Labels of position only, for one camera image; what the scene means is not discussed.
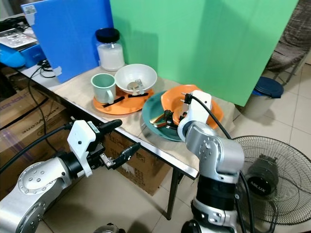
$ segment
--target orange bowl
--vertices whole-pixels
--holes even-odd
[[[180,100],[183,100],[185,96],[182,93],[190,93],[194,90],[201,90],[196,85],[180,85],[176,86],[167,92],[165,92],[161,96],[161,103],[164,110],[171,110],[173,112],[173,121],[175,125],[178,125],[180,120],[179,116],[181,115],[180,112],[182,110],[183,102]],[[224,118],[224,113],[220,106],[212,100],[212,113],[215,115],[215,117],[221,122]],[[207,124],[212,128],[216,129],[218,127],[217,123],[213,120],[212,117],[207,118]]]

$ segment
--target light green mug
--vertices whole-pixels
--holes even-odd
[[[100,103],[113,103],[116,98],[116,80],[111,74],[96,74],[91,78],[95,99]]]

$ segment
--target glass jar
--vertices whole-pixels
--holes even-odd
[[[97,51],[102,68],[117,71],[125,65],[123,48],[118,40],[120,33],[114,28],[102,28],[96,31]]]

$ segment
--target table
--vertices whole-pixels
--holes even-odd
[[[28,69],[28,71],[24,70],[22,73],[30,77],[36,68],[32,67],[30,69]],[[127,115],[114,116],[96,110],[92,104],[94,94],[90,79],[98,73],[115,74],[115,72],[108,72],[103,70],[101,67],[97,67],[62,84],[57,83],[56,80],[54,80],[56,83],[54,83],[54,81],[53,83],[52,81],[48,82],[47,80],[42,79],[39,74],[34,76],[34,81],[46,87],[62,99],[68,101],[76,108],[81,109],[103,123],[114,119],[121,119],[123,124],[121,127],[118,127],[116,131],[134,142],[140,142],[143,148],[147,149],[165,163],[173,167],[169,205],[167,210],[167,219],[170,220],[172,217],[174,200],[180,179],[183,175],[186,175],[193,180],[196,179],[199,170],[199,160],[194,154],[187,150],[184,142],[169,141],[152,133],[144,124],[141,111]],[[180,84],[158,77],[153,90],[155,93],[158,93],[177,85]],[[215,97],[213,97],[213,99],[219,104],[224,112],[224,118],[222,120],[223,126],[228,131],[233,130],[234,104]],[[217,131],[220,135],[223,135],[219,129],[217,129]]]

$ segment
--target fan grille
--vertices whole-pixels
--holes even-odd
[[[294,225],[311,219],[311,160],[303,153],[281,141],[262,136],[242,136],[235,138],[243,148],[245,163],[243,173],[261,154],[277,158],[279,181],[276,190],[262,198],[252,195],[256,218],[271,222],[278,209],[277,224]],[[248,213],[248,207],[242,194],[242,209]]]

